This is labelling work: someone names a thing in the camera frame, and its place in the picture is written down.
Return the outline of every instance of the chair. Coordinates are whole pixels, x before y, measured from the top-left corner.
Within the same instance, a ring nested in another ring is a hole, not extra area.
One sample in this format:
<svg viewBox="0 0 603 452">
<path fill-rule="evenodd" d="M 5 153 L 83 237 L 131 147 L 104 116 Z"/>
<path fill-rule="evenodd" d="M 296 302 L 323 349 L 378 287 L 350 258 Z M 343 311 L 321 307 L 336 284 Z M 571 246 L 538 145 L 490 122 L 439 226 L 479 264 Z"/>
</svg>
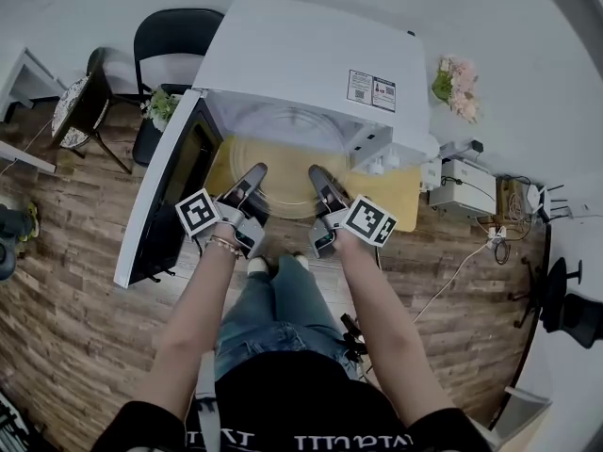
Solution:
<svg viewBox="0 0 603 452">
<path fill-rule="evenodd" d="M 83 159 L 85 156 L 77 149 L 92 139 L 124 172 L 131 174 L 132 171 L 108 149 L 98 131 L 101 123 L 105 119 L 107 111 L 113 104 L 116 104 L 119 101 L 134 104 L 127 99 L 123 99 L 113 94 L 103 69 L 105 53 L 106 51 L 103 47 L 94 50 L 88 60 L 86 69 L 87 77 L 85 79 L 80 79 L 73 84 L 65 95 L 61 97 L 61 101 L 68 99 L 70 90 L 74 87 L 78 87 L 78 91 L 74 94 L 73 101 L 70 102 L 66 117 L 62 119 L 58 128 L 54 129 L 50 147 L 51 149 L 59 147 L 68 149 Z M 61 101 L 59 101 L 57 109 L 61 106 Z M 55 111 L 55 119 L 57 118 L 57 112 L 58 110 Z M 73 139 L 65 140 L 65 137 L 68 136 L 68 133 L 72 132 L 72 129 L 74 132 L 79 133 L 79 135 L 76 135 Z"/>
<path fill-rule="evenodd" d="M 204 56 L 224 16 L 207 8 L 172 8 L 149 15 L 140 24 L 134 37 L 134 64 L 139 99 L 144 102 L 144 91 L 151 89 L 142 82 L 140 62 L 145 58 L 169 54 Z M 169 95 L 183 94 L 190 86 L 164 84 Z M 150 119 L 140 125 L 132 156 L 144 167 L 149 166 L 161 139 L 161 132 Z"/>
<path fill-rule="evenodd" d="M 506 387 L 505 392 L 511 398 L 492 430 L 473 419 L 471 422 L 493 450 L 500 452 L 526 450 L 530 440 L 545 419 L 551 402 L 547 398 L 513 387 Z"/>
</svg>

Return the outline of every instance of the bracelet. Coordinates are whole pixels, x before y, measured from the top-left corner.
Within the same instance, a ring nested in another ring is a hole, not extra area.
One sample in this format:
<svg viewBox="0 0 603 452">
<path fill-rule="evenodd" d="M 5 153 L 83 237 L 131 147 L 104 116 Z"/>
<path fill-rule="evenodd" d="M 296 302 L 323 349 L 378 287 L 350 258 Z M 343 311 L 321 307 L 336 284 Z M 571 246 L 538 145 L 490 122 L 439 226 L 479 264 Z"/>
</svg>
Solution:
<svg viewBox="0 0 603 452">
<path fill-rule="evenodd" d="M 237 248 L 235 248 L 232 245 L 232 243 L 229 243 L 228 241 L 226 241 L 225 239 L 222 239 L 221 237 L 212 235 L 209 238 L 209 240 L 207 241 L 207 245 L 209 245 L 209 243 L 216 243 L 218 246 L 230 251 L 235 256 L 236 260 L 243 255 L 243 253 L 240 250 L 238 250 Z"/>
</svg>

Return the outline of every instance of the hand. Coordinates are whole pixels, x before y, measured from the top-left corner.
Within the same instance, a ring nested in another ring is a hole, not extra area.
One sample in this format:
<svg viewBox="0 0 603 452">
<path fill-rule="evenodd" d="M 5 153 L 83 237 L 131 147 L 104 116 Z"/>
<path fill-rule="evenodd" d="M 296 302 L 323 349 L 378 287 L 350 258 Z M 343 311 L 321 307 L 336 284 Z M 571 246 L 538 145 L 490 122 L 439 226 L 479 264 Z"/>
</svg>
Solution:
<svg viewBox="0 0 603 452">
<path fill-rule="evenodd" d="M 336 238 L 333 247 L 337 251 L 359 250 L 362 248 L 362 240 L 354 233 L 350 233 L 348 230 L 339 229 L 335 231 L 335 234 Z"/>
<path fill-rule="evenodd" d="M 212 235 L 228 241 L 237 249 L 240 248 L 240 244 L 235 239 L 235 228 L 230 224 L 226 224 L 225 222 L 219 222 L 218 224 L 216 224 L 216 227 L 214 228 L 214 233 L 212 233 Z"/>
</svg>

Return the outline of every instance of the white chair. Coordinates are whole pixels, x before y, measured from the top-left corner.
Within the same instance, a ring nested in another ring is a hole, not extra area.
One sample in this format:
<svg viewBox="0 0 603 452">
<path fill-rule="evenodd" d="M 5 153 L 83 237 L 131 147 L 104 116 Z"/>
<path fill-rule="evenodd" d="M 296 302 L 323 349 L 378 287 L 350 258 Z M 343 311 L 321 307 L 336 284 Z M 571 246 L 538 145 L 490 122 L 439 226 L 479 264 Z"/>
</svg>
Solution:
<svg viewBox="0 0 603 452">
<path fill-rule="evenodd" d="M 494 429 L 489 430 L 475 420 L 473 425 L 496 452 L 521 452 L 546 417 L 550 400 L 513 387 L 506 387 L 511 395 Z"/>
</svg>

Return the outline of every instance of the potted plant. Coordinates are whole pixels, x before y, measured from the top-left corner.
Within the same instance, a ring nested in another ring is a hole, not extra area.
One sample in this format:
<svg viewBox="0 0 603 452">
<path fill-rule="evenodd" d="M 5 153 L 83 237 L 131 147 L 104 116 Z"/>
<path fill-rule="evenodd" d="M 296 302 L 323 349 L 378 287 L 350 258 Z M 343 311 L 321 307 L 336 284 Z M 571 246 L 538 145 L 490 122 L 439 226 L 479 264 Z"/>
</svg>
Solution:
<svg viewBox="0 0 603 452">
<path fill-rule="evenodd" d="M 477 81 L 478 75 L 471 60 L 442 56 L 432 84 L 432 92 L 440 101 L 448 104 L 456 115 L 475 123 L 480 110 L 480 103 L 474 92 Z"/>
<path fill-rule="evenodd" d="M 144 111 L 142 117 L 152 120 L 153 125 L 163 132 L 181 98 L 181 95 L 169 95 L 164 89 L 157 88 L 151 94 L 150 100 L 140 104 L 140 108 Z"/>
</svg>

